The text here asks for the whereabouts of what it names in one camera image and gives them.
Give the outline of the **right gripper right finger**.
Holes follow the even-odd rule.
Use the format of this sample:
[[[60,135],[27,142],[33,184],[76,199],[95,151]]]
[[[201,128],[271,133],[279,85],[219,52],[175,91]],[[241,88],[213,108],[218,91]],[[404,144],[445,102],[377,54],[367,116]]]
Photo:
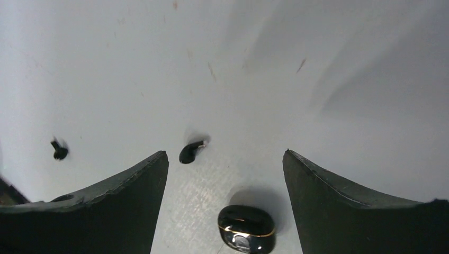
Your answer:
[[[293,150],[282,163],[303,253],[448,253],[448,200],[378,192]]]

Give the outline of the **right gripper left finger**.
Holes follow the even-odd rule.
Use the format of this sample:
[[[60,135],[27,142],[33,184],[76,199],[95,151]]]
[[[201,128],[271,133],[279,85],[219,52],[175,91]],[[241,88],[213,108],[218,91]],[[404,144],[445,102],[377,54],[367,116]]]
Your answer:
[[[158,151],[52,201],[1,206],[1,253],[150,253],[168,168]]]

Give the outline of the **black earbud charging case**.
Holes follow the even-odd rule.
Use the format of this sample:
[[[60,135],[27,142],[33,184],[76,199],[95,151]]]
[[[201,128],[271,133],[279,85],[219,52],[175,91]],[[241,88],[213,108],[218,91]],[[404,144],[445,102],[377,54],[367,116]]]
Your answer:
[[[223,242],[233,250],[271,253],[275,248],[275,222],[257,207],[228,205],[219,212],[217,225]]]

